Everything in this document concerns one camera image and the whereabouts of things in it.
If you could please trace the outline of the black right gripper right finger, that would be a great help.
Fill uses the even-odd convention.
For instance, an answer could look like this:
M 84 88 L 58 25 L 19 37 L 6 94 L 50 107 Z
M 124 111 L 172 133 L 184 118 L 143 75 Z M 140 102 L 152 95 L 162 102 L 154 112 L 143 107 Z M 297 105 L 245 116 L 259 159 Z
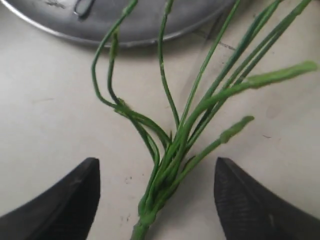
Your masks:
M 228 240 L 318 240 L 320 220 L 264 187 L 230 158 L 219 157 L 214 202 Z

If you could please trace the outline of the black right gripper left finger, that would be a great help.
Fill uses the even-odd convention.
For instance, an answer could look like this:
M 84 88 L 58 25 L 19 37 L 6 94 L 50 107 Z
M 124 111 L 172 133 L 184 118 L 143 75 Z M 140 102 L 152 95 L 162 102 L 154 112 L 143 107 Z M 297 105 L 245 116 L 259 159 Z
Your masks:
M 86 158 L 39 196 L 0 217 L 2 240 L 85 240 L 100 201 L 100 161 Z

